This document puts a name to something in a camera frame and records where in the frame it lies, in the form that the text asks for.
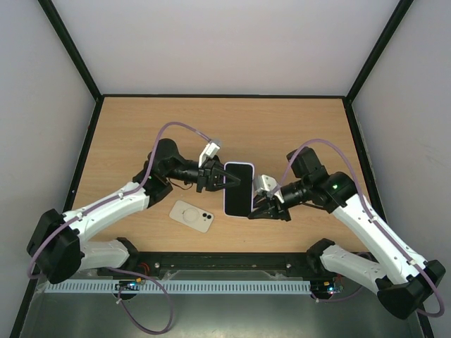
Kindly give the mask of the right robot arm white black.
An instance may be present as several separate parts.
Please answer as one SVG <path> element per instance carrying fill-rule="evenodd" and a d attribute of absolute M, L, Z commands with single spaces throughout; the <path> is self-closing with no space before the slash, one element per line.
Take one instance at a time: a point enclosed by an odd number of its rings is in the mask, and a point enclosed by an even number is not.
<path fill-rule="evenodd" d="M 436 291 L 445 267 L 437 260 L 426 260 L 402 241 L 356 182 L 343 172 L 328 173 L 312 148 L 292 151 L 287 159 L 297 181 L 282 186 L 271 176 L 258 176 L 254 180 L 254 210 L 248 217 L 290 221 L 290 208 L 311 202 L 346 225 L 373 259 L 321 239 L 306 252 L 309 271 L 317 276 L 337 273 L 353 280 L 372 291 L 396 318 L 406 319 L 419 310 Z"/>

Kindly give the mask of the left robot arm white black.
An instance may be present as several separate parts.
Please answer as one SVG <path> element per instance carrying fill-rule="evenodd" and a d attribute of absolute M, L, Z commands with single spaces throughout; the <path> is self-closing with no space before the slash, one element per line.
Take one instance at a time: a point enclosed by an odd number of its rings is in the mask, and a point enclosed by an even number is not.
<path fill-rule="evenodd" d="M 161 139 L 143 169 L 118 191 L 72 211 L 46 211 L 27 245 L 32 267 L 52 284 L 81 270 L 124 268 L 134 254 L 130 242 L 93 242 L 92 238 L 119 220 L 161 202 L 173 190 L 171 180 L 192 183 L 197 192 L 238 186 L 242 180 L 226 171 L 216 155 L 219 148 L 218 142 L 210 141 L 199 160 L 191 161 L 180 155 L 175 141 Z"/>

